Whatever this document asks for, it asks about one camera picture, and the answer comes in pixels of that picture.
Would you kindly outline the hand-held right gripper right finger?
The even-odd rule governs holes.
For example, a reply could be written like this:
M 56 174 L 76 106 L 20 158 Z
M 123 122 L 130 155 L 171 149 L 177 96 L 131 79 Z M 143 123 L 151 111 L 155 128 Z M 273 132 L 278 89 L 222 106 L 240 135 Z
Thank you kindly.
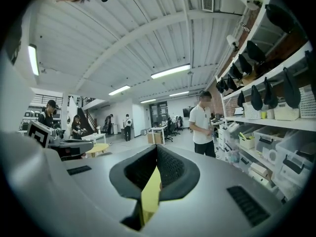
M 162 145 L 157 146 L 157 168 L 162 185 L 159 201 L 184 198 L 200 179 L 200 170 L 194 162 Z

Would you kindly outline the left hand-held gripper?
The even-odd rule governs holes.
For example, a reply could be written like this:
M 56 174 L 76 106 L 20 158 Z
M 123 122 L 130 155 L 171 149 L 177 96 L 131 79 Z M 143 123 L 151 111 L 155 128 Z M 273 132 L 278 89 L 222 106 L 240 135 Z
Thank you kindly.
M 93 148 L 93 142 L 65 139 L 65 130 L 53 129 L 38 121 L 30 121 L 27 135 L 37 140 L 44 148 L 55 150 L 61 158 L 80 158 Z

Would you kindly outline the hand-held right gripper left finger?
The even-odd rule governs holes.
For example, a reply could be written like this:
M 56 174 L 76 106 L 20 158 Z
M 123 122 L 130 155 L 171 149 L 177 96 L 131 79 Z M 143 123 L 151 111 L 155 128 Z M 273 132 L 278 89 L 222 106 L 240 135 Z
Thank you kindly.
M 141 192 L 157 166 L 157 157 L 154 144 L 111 168 L 109 179 L 120 196 L 141 199 Z

